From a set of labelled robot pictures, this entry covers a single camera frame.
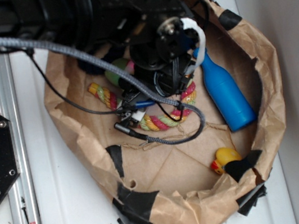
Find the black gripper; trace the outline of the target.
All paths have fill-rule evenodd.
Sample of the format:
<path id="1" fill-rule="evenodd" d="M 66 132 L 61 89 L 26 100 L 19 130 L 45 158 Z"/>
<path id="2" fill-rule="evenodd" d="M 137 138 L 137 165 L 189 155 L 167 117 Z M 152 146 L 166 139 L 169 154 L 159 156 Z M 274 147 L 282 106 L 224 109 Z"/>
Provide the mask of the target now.
<path id="1" fill-rule="evenodd" d="M 181 96 L 200 64 L 189 53 L 197 48 L 197 44 L 194 19 L 170 18 L 158 28 L 157 38 L 152 43 L 131 46 L 130 59 L 118 59 L 113 61 L 113 65 L 131 74 L 164 98 Z M 132 112 L 138 110 L 139 102 L 143 102 L 145 106 L 154 101 L 119 75 L 111 71 L 106 71 L 105 74 L 112 85 L 123 91 L 123 104 L 118 108 L 121 111 L 121 125 L 138 127 L 137 123 L 130 120 Z"/>

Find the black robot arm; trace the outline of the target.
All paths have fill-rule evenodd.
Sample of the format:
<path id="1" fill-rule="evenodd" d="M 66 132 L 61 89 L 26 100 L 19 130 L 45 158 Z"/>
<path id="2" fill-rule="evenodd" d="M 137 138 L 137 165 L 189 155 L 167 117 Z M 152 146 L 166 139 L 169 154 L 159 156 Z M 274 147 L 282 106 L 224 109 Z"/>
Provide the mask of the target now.
<path id="1" fill-rule="evenodd" d="M 187 29 L 180 0 L 0 0 L 0 37 L 49 41 L 93 54 L 110 43 L 103 60 L 119 66 L 162 97 L 195 98 L 199 40 Z"/>

